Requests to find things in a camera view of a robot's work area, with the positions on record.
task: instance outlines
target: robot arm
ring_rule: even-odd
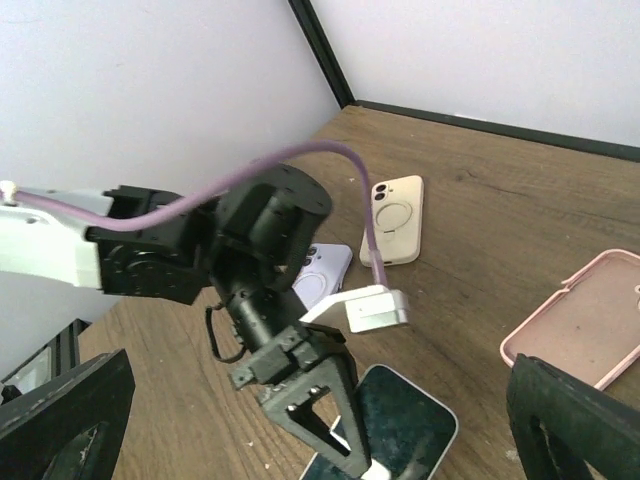
[[[137,187],[45,195],[118,219],[153,212],[180,198]],[[252,353],[230,375],[235,388],[265,386],[258,402],[270,420],[359,477],[371,460],[354,402],[354,360],[338,330],[300,322],[307,311],[292,288],[313,235],[330,212],[327,192],[285,165],[170,221],[134,232],[93,227],[24,202],[5,204],[0,214],[9,233],[2,235],[0,269],[105,294],[184,304],[214,286],[236,338]],[[387,294],[384,290],[378,293]],[[313,413],[314,403],[329,392],[349,448]]]

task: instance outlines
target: white wall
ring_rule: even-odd
[[[188,193],[338,111],[281,0],[9,0],[0,45],[0,177],[22,185]],[[0,378],[113,302],[1,274]]]
[[[637,1],[313,6],[357,99],[640,146]]]

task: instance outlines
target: pink phone case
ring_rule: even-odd
[[[539,357],[604,390],[640,356],[640,256],[602,252],[516,328],[500,346]]]

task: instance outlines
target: brown wood surface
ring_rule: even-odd
[[[347,335],[360,371],[387,364],[456,412],[460,434],[436,479],[524,478],[505,413],[500,342],[598,253],[638,250],[640,165],[358,107],[317,138],[357,150],[373,181],[428,180],[420,258],[388,268],[391,285],[410,297],[411,326]],[[355,170],[330,154],[295,165],[334,200],[316,240],[346,243],[357,256]],[[370,279],[354,261],[345,288]],[[214,291],[192,307],[125,299],[81,335],[84,360],[124,347],[136,377],[115,479],[297,479],[310,458],[213,361],[203,311],[216,299]],[[222,348],[231,353],[237,347],[221,318]],[[640,407],[639,380],[636,363],[608,391]]]

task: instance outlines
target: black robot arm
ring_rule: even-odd
[[[132,218],[178,195],[136,187],[106,193],[109,216]],[[331,198],[304,172],[279,165],[200,208],[143,231],[91,228],[104,293],[192,304],[214,286],[252,355],[230,377],[236,389],[265,388],[266,416],[339,469],[360,477],[371,464],[354,400],[355,362],[335,329],[302,324],[307,312],[292,286],[313,235],[331,213]],[[313,413],[331,392],[349,449]]]

